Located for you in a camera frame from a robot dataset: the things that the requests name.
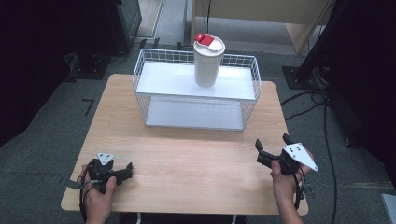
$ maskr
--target red lid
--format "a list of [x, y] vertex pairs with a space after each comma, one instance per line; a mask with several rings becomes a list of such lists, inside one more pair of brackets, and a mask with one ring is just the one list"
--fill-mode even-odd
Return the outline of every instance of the red lid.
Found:
[[212, 41], [214, 40], [214, 38], [211, 35], [198, 33], [195, 36], [195, 40], [198, 41], [198, 43], [200, 43], [201, 45], [209, 46], [212, 43]]

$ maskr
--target hand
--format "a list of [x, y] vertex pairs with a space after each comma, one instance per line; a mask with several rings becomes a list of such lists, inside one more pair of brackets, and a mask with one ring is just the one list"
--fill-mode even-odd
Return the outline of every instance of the hand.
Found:
[[[312, 159], [314, 158], [311, 152], [309, 152], [308, 150], [306, 152], [308, 152], [309, 156]], [[281, 168], [279, 161], [272, 161], [271, 167], [272, 172], [270, 175], [273, 178], [274, 197], [276, 199], [276, 202], [293, 202], [293, 196], [296, 189], [296, 183], [293, 176], [282, 175], [280, 173]], [[302, 165], [301, 170], [296, 173], [296, 177], [299, 182], [303, 178], [302, 174], [306, 175], [310, 169], [306, 165]]]
[[[82, 166], [81, 176], [83, 176], [87, 165]], [[90, 173], [87, 173], [85, 177], [85, 182], [91, 181]], [[113, 192], [116, 189], [117, 179], [112, 176], [108, 179], [106, 184], [106, 193], [102, 194], [93, 184], [87, 184], [83, 190], [83, 195], [88, 191], [84, 204], [87, 213], [86, 223], [106, 223], [108, 216], [111, 213], [111, 206], [113, 204]]]
[[[309, 156], [314, 159], [308, 150], [307, 152]], [[280, 173], [279, 161], [272, 161], [271, 167], [272, 172], [270, 175], [273, 178], [274, 197], [282, 222], [285, 224], [303, 223], [293, 202], [294, 191], [296, 189], [294, 177], [292, 175], [282, 175], [282, 173]], [[301, 166], [301, 170], [296, 174], [298, 182], [303, 178], [302, 174], [306, 175], [309, 170], [309, 167], [306, 165]]]

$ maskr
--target handheld controller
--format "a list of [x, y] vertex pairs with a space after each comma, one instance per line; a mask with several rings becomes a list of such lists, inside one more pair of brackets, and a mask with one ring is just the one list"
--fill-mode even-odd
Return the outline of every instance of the handheld controller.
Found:
[[271, 169], [271, 162], [273, 160], [279, 161], [282, 175], [297, 173], [300, 169], [300, 164], [304, 164], [315, 171], [318, 170], [318, 167], [301, 143], [295, 144], [287, 134], [283, 134], [282, 138], [287, 145], [282, 148], [279, 156], [274, 156], [264, 151], [262, 143], [257, 139], [255, 145], [259, 152], [257, 162]]
[[112, 170], [113, 163], [114, 161], [111, 160], [107, 164], [103, 165], [99, 160], [92, 159], [87, 167], [91, 180], [98, 181], [97, 185], [99, 186], [99, 191], [103, 194], [106, 192], [106, 184], [111, 176], [115, 176], [117, 178], [117, 185], [121, 185], [123, 181], [132, 178], [133, 166], [131, 162], [125, 169], [118, 171]]

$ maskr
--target cup lid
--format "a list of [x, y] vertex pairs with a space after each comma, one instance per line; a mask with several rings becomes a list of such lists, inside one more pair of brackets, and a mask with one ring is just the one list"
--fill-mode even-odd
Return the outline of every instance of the cup lid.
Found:
[[194, 48], [203, 55], [217, 56], [224, 51], [225, 46], [220, 38], [199, 33], [195, 36]]

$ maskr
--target white cup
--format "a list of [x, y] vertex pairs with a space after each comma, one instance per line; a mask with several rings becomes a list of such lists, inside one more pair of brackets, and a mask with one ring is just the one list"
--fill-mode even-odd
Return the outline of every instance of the white cup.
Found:
[[224, 43], [220, 38], [212, 37], [214, 39], [208, 46], [194, 41], [195, 82], [202, 87], [211, 87], [216, 83], [220, 63], [224, 57]]

